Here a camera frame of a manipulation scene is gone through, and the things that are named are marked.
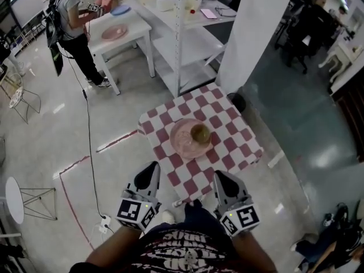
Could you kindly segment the person's white shoe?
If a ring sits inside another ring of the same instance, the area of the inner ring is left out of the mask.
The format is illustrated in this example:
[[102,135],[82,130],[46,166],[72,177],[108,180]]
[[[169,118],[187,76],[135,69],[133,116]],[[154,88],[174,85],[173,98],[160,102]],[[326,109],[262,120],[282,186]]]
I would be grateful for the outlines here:
[[163,223],[170,225],[176,223],[174,215],[169,210],[165,210],[162,212],[162,221]]

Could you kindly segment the white desk with curved legs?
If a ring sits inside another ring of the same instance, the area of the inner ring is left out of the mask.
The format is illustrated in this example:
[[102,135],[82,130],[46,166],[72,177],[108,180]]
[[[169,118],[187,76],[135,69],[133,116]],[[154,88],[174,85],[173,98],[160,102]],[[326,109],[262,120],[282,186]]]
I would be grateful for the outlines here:
[[340,68],[333,74],[329,80],[329,83],[332,85],[335,80],[350,66],[355,60],[359,57],[359,55],[364,51],[364,46],[359,45],[357,47],[349,47],[347,44],[343,42],[339,42],[332,51],[328,52],[325,60],[318,65],[319,68],[327,65],[329,62],[333,61],[334,66],[329,69],[331,72],[334,68],[340,65]]

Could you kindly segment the pink plate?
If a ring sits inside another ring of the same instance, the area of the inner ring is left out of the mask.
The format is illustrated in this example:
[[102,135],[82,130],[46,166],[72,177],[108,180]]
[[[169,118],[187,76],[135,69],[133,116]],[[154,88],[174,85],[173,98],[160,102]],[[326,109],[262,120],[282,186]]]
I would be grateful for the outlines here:
[[211,133],[210,141],[205,144],[199,144],[192,139],[190,130],[199,123],[203,122],[198,119],[183,118],[177,121],[171,129],[169,135],[171,146],[184,159],[199,158],[213,148]]
[[101,37],[103,40],[113,41],[125,36],[128,33],[128,27],[126,24],[118,24],[115,26],[111,26],[106,29]]

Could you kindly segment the white metal shelf rack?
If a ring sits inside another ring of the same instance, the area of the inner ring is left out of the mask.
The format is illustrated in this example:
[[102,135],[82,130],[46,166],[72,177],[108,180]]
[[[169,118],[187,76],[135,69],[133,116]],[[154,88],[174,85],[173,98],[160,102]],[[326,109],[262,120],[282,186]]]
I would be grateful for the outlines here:
[[[208,26],[225,26],[234,18],[220,16],[215,7],[229,8],[218,0],[202,0],[199,11],[189,14],[185,0],[127,0],[152,27],[150,38],[155,69],[178,97],[215,80],[211,62],[219,59],[225,45]],[[201,9],[210,9],[217,19],[208,19]]]

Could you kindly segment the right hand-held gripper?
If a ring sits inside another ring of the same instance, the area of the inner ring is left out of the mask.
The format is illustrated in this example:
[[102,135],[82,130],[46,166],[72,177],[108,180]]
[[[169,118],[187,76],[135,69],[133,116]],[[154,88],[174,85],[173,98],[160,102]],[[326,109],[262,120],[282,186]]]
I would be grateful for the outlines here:
[[[227,209],[227,205],[235,205],[238,202],[251,203],[245,183],[233,174],[215,171],[213,186],[220,209]],[[235,237],[258,226],[260,219],[254,204],[248,204],[227,210],[219,222],[230,237]]]

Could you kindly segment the person's dark printed shirt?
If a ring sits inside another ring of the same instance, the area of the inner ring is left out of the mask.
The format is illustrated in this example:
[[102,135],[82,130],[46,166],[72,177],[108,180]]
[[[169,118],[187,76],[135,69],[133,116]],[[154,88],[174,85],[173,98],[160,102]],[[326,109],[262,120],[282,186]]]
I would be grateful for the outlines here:
[[139,239],[135,249],[113,268],[81,262],[69,273],[238,273],[230,249],[230,244],[220,248],[199,231],[158,229]]

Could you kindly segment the person's right forearm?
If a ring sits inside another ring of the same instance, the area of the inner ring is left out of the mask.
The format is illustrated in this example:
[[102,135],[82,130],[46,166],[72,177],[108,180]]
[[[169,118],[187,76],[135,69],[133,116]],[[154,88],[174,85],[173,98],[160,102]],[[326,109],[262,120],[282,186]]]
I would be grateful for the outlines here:
[[270,256],[250,232],[241,232],[232,239],[233,246],[251,273],[278,273]]

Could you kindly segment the small brown bowl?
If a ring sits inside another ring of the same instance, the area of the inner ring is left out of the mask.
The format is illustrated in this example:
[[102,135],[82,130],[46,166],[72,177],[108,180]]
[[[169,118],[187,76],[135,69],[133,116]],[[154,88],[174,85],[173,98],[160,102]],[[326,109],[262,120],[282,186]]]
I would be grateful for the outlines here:
[[210,131],[203,123],[194,125],[190,130],[190,134],[192,139],[199,144],[210,141]]

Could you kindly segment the red white checkered tablecloth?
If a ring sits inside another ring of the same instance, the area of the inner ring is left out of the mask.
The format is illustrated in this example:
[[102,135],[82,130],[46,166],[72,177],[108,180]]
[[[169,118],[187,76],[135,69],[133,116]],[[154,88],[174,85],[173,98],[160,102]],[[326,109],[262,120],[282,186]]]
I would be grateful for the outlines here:
[[[213,148],[199,158],[184,159],[171,146],[171,129],[183,118],[198,119],[211,132]],[[148,139],[161,170],[182,202],[209,193],[216,170],[235,175],[258,162],[263,154],[252,129],[215,83],[142,114],[138,132]]]

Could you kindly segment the small light blue piece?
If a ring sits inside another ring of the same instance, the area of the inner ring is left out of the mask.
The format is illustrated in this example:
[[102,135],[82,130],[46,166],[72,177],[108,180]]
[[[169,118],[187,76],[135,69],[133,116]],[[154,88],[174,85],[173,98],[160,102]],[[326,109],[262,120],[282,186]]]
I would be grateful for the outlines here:
[[112,16],[120,16],[131,10],[129,5],[119,5],[110,11]]

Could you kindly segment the person's left forearm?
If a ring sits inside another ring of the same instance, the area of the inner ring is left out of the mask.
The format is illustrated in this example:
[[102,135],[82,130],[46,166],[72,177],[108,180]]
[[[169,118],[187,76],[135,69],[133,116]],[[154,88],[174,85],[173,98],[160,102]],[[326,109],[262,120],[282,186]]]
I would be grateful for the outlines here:
[[86,262],[102,268],[112,268],[122,262],[135,247],[142,232],[120,227],[109,239],[87,257]]

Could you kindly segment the black office chair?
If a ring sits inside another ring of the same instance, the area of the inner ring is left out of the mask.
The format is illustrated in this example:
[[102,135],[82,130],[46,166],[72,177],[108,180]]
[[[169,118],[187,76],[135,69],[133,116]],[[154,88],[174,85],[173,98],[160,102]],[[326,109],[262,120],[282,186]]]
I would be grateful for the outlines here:
[[308,71],[305,57],[314,56],[321,46],[331,37],[334,20],[321,6],[303,8],[297,23],[288,34],[285,47],[288,51],[287,65],[298,59],[303,67],[303,74]]

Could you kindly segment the white power strip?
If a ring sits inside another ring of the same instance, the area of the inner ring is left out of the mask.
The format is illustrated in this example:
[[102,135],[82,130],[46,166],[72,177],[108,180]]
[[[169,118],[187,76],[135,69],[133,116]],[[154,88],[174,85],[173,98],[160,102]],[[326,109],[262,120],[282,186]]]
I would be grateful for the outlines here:
[[106,214],[102,214],[100,222],[96,225],[102,234],[106,234],[109,231],[111,218]]

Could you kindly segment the white pillar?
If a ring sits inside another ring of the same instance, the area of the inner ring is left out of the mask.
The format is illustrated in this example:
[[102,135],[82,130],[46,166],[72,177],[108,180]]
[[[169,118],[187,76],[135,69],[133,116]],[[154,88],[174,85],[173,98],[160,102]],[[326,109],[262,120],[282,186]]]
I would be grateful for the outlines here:
[[270,42],[289,0],[241,0],[216,78],[225,93],[244,86]]

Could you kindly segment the pink cloth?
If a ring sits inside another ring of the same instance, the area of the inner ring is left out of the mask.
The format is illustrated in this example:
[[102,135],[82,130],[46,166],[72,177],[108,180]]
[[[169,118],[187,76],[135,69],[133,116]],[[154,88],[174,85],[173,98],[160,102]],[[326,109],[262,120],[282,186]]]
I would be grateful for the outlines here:
[[118,0],[95,0],[94,3],[101,6],[106,13],[111,12],[112,9],[119,5]]

